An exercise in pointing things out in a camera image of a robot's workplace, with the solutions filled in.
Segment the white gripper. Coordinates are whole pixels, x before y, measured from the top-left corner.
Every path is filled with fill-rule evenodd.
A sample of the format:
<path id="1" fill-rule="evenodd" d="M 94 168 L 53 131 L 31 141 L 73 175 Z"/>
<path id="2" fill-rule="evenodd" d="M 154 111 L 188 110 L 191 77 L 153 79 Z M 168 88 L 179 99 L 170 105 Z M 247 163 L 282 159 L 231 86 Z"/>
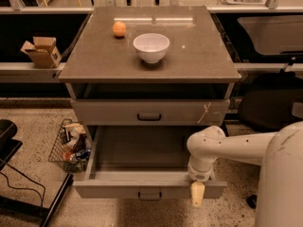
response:
<path id="1" fill-rule="evenodd" d="M 187 171 L 190 179 L 195 181 L 190 186 L 192 205 L 194 207 L 200 207 L 205 195 L 205 185 L 203 183 L 207 182 L 210 179 L 212 173 L 212 165 L 195 165 L 194 163 L 189 162 Z"/>

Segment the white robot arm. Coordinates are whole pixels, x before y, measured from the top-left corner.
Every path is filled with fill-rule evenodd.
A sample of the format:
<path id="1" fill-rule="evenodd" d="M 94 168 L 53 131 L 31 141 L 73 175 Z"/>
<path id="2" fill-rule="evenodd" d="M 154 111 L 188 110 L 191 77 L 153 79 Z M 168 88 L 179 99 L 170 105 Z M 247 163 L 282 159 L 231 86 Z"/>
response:
<path id="1" fill-rule="evenodd" d="M 217 126 L 189 136 L 192 204 L 199 207 L 218 158 L 260 165 L 255 227 L 303 227 L 303 122 L 278 132 L 227 137 Z"/>

